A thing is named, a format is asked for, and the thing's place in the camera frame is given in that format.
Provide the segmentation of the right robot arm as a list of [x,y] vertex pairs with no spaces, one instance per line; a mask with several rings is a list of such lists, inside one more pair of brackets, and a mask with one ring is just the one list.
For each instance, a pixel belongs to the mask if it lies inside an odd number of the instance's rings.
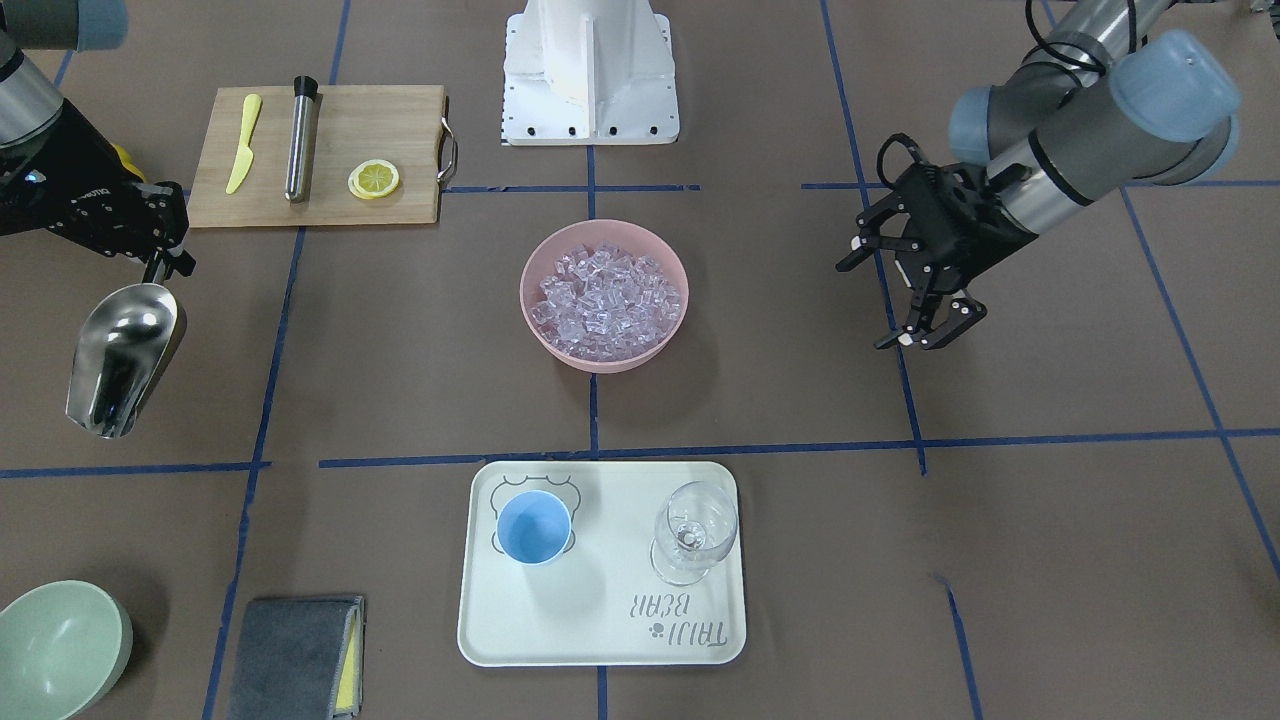
[[1,31],[1,232],[47,231],[105,258],[142,263],[161,284],[192,275],[186,192],[148,181],[32,59],[125,41],[123,1],[5,1]]

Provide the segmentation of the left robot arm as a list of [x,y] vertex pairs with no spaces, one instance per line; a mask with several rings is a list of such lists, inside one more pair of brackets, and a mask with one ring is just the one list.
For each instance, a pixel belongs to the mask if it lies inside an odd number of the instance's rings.
[[910,161],[858,215],[850,272],[890,252],[911,297],[878,342],[942,348],[982,320],[969,284],[1133,181],[1193,184],[1230,163],[1242,94],[1192,33],[1151,38],[1166,1],[1082,1],[1002,85],[966,91],[948,119],[950,165],[892,135]]

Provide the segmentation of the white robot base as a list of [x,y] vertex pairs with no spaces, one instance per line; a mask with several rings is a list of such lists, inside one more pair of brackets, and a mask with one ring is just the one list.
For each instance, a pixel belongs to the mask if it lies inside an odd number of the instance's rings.
[[672,29],[648,1],[529,1],[504,32],[506,146],[678,141]]

